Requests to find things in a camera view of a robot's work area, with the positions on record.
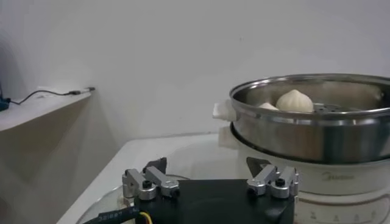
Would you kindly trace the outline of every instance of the black cable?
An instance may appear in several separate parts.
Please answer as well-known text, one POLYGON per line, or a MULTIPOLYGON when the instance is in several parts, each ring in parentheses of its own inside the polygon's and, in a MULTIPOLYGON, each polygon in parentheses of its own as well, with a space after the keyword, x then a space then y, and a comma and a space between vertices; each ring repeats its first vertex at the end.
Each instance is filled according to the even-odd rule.
POLYGON ((57 95, 57 96, 68 96, 68 95, 80 95, 80 94, 85 93, 87 91, 90 92, 90 91, 94 91, 94 90, 95 90, 94 87, 89 87, 89 88, 85 89, 85 91, 73 90, 73 91, 69 91, 67 93, 56 93, 53 91, 41 89, 41 90, 36 90, 36 91, 30 93, 26 98, 24 98, 20 102, 15 102, 15 101, 10 100, 10 103, 14 103, 16 105, 21 105, 22 103, 24 103, 26 100, 28 100, 30 97, 32 97, 36 93, 50 93, 50 94, 57 95))

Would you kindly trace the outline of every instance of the white table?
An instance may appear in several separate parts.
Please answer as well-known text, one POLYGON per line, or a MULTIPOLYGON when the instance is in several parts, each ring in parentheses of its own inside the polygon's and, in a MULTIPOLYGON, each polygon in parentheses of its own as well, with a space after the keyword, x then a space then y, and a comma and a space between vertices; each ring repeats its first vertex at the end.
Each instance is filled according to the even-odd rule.
POLYGON ((121 174, 126 169, 141 170, 148 161, 168 157, 167 173, 202 179, 236 178, 237 154, 237 150, 219 147, 217 134, 130 141, 57 223, 76 223, 94 202, 122 184, 121 174))

